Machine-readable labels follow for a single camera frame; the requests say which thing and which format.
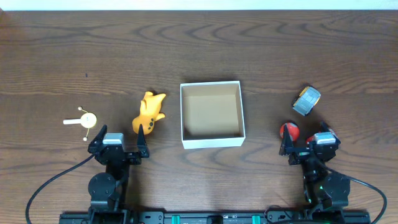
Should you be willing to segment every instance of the black wire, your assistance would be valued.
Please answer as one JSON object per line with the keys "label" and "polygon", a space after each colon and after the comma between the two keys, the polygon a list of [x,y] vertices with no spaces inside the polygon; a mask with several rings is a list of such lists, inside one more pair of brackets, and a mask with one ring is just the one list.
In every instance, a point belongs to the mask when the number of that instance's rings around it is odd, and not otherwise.
{"label": "black wire", "polygon": [[61,172],[61,173],[55,175],[55,176],[53,176],[50,180],[46,181],[46,183],[44,183],[43,185],[41,185],[41,186],[35,191],[35,193],[31,196],[31,198],[29,199],[29,201],[28,201],[28,203],[27,203],[27,205],[26,205],[26,209],[25,209],[26,222],[27,222],[28,224],[32,224],[32,222],[30,221],[30,218],[29,218],[29,209],[30,209],[30,205],[32,205],[33,199],[36,198],[37,194],[39,194],[39,192],[40,192],[41,190],[43,190],[43,188],[44,188],[45,186],[47,186],[49,183],[51,183],[53,180],[57,179],[58,177],[62,176],[63,174],[67,174],[67,173],[69,173],[70,171],[72,171],[72,170],[74,170],[74,169],[76,169],[76,168],[81,167],[83,164],[85,164],[86,162],[88,162],[88,161],[89,161],[90,159],[92,159],[93,157],[94,157],[94,155],[91,155],[90,157],[88,157],[87,159],[85,159],[83,162],[81,162],[81,163],[79,163],[79,164],[77,164],[77,165],[75,165],[75,166],[73,166],[73,167],[71,167],[71,168],[69,168],[69,169],[67,169],[67,170],[65,170],[65,171],[63,171],[63,172]]}
{"label": "black wire", "polygon": [[286,214],[286,216],[287,216],[289,219],[293,219],[286,211],[284,211],[284,213]]}
{"label": "black wire", "polygon": [[264,211],[264,218],[267,220],[267,222],[269,222],[269,223],[272,223],[272,221],[270,221],[269,219],[268,219],[268,210],[270,209],[270,208],[272,208],[272,207],[279,207],[280,208],[280,206],[279,205],[271,205],[270,207],[268,207],[265,211]]}
{"label": "black wire", "polygon": [[350,177],[350,176],[348,176],[348,175],[342,174],[341,172],[338,172],[338,171],[336,171],[336,170],[334,170],[334,169],[332,169],[332,168],[329,168],[329,167],[327,167],[326,165],[324,165],[324,163],[322,163],[322,162],[318,159],[317,156],[314,156],[314,157],[315,157],[316,162],[317,162],[320,166],[322,166],[324,169],[326,169],[326,170],[328,170],[328,171],[330,171],[330,172],[334,172],[334,173],[336,173],[336,174],[339,174],[339,175],[341,175],[342,177],[345,177],[345,178],[347,178],[347,179],[349,179],[349,180],[352,180],[353,182],[357,182],[357,183],[359,183],[359,184],[362,184],[362,185],[364,185],[364,186],[367,186],[367,187],[369,187],[370,189],[375,190],[377,193],[379,193],[379,194],[381,195],[381,197],[383,198],[383,207],[381,208],[381,211],[380,211],[379,215],[373,220],[373,222],[371,222],[371,224],[377,223],[377,222],[380,220],[380,218],[384,215],[384,212],[386,211],[386,208],[387,208],[387,197],[386,197],[386,195],[384,195],[384,193],[383,193],[381,190],[379,190],[377,187],[375,187],[375,186],[373,186],[373,185],[371,185],[371,184],[369,184],[369,183],[366,183],[366,182],[364,182],[364,181],[362,181],[362,180],[358,180],[357,178]]}

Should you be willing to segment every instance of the yellow rubber duck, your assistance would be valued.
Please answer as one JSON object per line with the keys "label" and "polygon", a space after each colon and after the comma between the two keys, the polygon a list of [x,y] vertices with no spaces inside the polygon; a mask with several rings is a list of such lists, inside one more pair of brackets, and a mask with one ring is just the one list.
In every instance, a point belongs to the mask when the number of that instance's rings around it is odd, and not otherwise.
{"label": "yellow rubber duck", "polygon": [[152,132],[155,126],[155,121],[158,121],[166,115],[160,113],[162,107],[162,100],[166,94],[158,94],[154,96],[153,93],[145,92],[144,99],[141,100],[141,107],[139,108],[139,116],[132,121],[132,129],[138,134],[139,126],[142,124],[144,134]]}

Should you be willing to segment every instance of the cable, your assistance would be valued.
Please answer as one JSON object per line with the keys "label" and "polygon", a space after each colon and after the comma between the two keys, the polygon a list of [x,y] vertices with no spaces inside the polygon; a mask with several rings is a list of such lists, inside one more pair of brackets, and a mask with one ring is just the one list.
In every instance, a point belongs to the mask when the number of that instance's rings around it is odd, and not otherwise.
{"label": "cable", "polygon": [[387,197],[386,197],[386,195],[384,195],[384,193],[383,193],[381,190],[379,190],[377,187],[375,187],[375,186],[373,186],[373,185],[371,185],[371,184],[369,184],[369,183],[363,182],[362,180],[358,180],[357,178],[350,177],[350,176],[345,175],[345,174],[342,174],[341,172],[338,172],[338,171],[336,171],[336,170],[334,170],[334,169],[332,169],[332,168],[327,167],[326,165],[324,165],[324,164],[318,159],[318,157],[317,157],[313,152],[311,152],[311,153],[314,155],[314,158],[315,158],[316,162],[317,162],[320,166],[322,166],[322,168],[324,168],[324,169],[326,169],[326,170],[328,170],[328,171],[330,171],[330,172],[334,172],[334,173],[336,173],[336,174],[339,174],[339,175],[341,175],[342,177],[345,177],[345,178],[347,178],[347,179],[349,179],[349,180],[352,180],[353,182],[357,182],[357,183],[359,183],[359,184],[362,184],[362,185],[364,185],[364,186],[367,186],[367,187],[369,187],[370,189],[375,190],[377,193],[379,193],[379,194],[381,195],[381,197],[383,198],[383,207],[381,208],[381,211],[380,211],[380,213],[377,215],[377,217],[373,220],[373,222],[371,222],[371,224],[377,223],[377,222],[380,220],[380,218],[384,215],[384,212],[386,211],[386,208],[387,208]]}
{"label": "cable", "polygon": [[67,173],[69,173],[70,171],[72,171],[72,170],[74,170],[74,169],[76,169],[76,168],[81,167],[83,164],[85,164],[86,162],[88,162],[88,161],[89,161],[90,159],[92,159],[93,157],[94,157],[94,155],[89,156],[89,157],[88,157],[87,159],[85,159],[83,162],[81,162],[81,163],[79,163],[79,164],[77,164],[77,165],[75,165],[75,166],[73,166],[73,167],[71,167],[71,168],[69,168],[69,169],[67,169],[67,170],[65,170],[65,171],[63,171],[63,172],[61,172],[61,173],[55,175],[55,176],[53,176],[51,179],[49,179],[48,181],[46,181],[46,183],[44,183],[43,185],[41,185],[41,186],[34,192],[34,194],[31,196],[31,198],[29,199],[29,201],[28,201],[28,203],[27,203],[27,205],[26,205],[26,209],[25,209],[26,222],[27,222],[28,224],[32,224],[32,222],[30,221],[30,218],[29,218],[29,209],[30,209],[30,206],[32,205],[33,199],[36,198],[36,196],[39,194],[39,192],[40,192],[41,190],[43,190],[43,188],[44,188],[45,186],[47,186],[49,183],[51,183],[53,180],[59,178],[59,177],[62,176],[63,174],[67,174]]}

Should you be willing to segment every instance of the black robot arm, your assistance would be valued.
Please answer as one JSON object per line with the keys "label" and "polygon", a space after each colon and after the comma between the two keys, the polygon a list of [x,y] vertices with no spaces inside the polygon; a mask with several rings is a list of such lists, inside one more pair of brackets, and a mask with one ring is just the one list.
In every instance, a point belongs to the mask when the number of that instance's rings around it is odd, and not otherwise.
{"label": "black robot arm", "polygon": [[107,134],[106,126],[90,143],[88,152],[106,166],[106,172],[96,174],[89,183],[91,207],[87,213],[68,213],[60,215],[60,224],[267,224],[267,223],[357,223],[368,224],[368,212],[343,210],[348,204],[349,180],[329,173],[318,164],[315,154],[321,162],[335,155],[340,141],[323,135],[321,141],[311,142],[308,147],[294,148],[285,128],[280,154],[289,155],[289,164],[300,164],[303,170],[305,197],[309,202],[301,209],[270,207],[265,212],[213,212],[213,213],[164,213],[135,212],[124,206],[126,187],[129,178],[129,166],[141,164],[141,158],[149,157],[142,127],[140,127],[137,152],[125,152],[123,135]]}

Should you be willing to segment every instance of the open cardboard box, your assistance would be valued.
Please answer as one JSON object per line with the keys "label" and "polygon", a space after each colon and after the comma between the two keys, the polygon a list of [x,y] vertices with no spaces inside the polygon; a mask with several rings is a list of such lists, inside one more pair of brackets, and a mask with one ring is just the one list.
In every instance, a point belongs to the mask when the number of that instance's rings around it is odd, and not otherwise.
{"label": "open cardboard box", "polygon": [[184,83],[180,97],[185,149],[242,145],[246,135],[239,81]]}

